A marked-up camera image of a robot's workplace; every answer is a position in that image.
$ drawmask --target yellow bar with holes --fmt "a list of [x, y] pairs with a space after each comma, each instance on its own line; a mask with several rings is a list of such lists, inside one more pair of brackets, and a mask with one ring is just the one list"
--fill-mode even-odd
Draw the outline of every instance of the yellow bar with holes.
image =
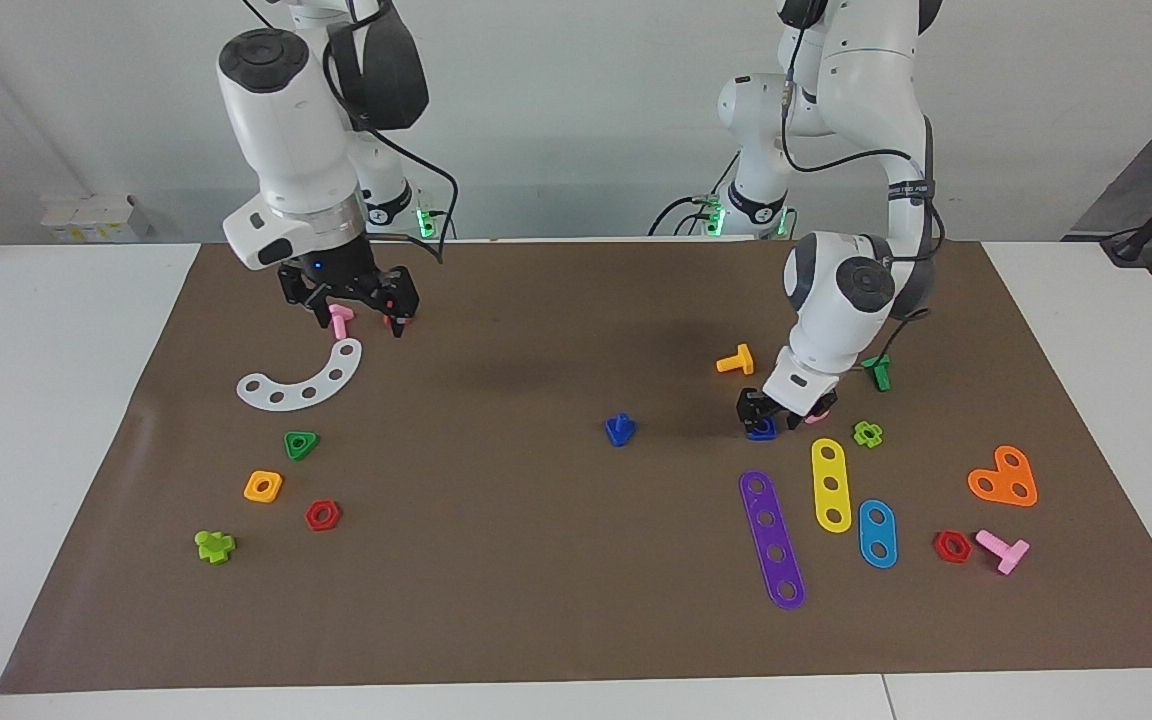
[[847, 491], [847, 456], [827, 437], [812, 442], [812, 495], [817, 523], [832, 533], [851, 529], [851, 493]]

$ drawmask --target red hexagon nut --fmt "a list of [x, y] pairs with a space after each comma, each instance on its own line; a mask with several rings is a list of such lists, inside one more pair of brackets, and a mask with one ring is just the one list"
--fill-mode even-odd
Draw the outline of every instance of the red hexagon nut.
[[957, 530], [941, 530], [932, 544], [941, 560], [948, 562], [965, 562], [972, 556], [972, 544]]
[[340, 521], [340, 506], [334, 500], [314, 500], [305, 510], [305, 522], [314, 532], [331, 530]]

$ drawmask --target white curved plate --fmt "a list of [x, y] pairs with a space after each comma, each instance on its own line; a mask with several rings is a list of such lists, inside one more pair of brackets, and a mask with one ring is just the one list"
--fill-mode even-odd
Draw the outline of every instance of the white curved plate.
[[251, 373], [238, 381], [238, 397], [248, 406], [270, 410], [271, 414], [303, 410], [335, 395], [344, 382], [349, 382], [361, 363], [362, 342], [344, 338], [332, 346], [328, 364], [319, 374], [304, 382], [282, 384], [271, 381], [265, 373]]

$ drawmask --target green indicator light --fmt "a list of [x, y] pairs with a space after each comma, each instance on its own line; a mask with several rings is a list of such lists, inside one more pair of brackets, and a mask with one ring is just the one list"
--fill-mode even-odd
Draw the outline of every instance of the green indicator light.
[[416, 209], [416, 222], [420, 223], [420, 236], [423, 238], [434, 237], [434, 219], [425, 209]]
[[708, 214], [708, 223], [705, 225], [705, 232], [708, 233], [711, 237], [718, 237], [723, 234], [723, 220], [727, 219], [727, 209], [722, 205], [718, 205], [712, 213]]

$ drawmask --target curved plate with holes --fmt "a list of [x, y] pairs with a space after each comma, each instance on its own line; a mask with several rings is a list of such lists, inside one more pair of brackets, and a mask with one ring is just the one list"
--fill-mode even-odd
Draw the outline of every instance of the curved plate with holes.
[[896, 515], [881, 500], [861, 502], [861, 556], [874, 568], [886, 570], [896, 563]]
[[238, 397], [257, 410], [272, 414], [288, 414], [303, 410], [332, 397], [349, 382], [362, 362], [362, 342], [344, 338], [332, 346], [332, 356], [319, 374], [304, 382], [282, 384], [271, 381], [265, 373], [251, 373], [238, 381]]
[[785, 526], [781, 503], [776, 500], [776, 486], [766, 473], [750, 470], [740, 477], [740, 495], [745, 501], [749, 530], [755, 537], [758, 562], [763, 568], [763, 582], [767, 584], [767, 597], [781, 611], [794, 611], [806, 600], [799, 561], [794, 556], [790, 530]]
[[847, 456], [827, 437], [812, 442], [812, 497], [817, 523], [832, 533], [851, 529], [851, 492], [847, 488]]

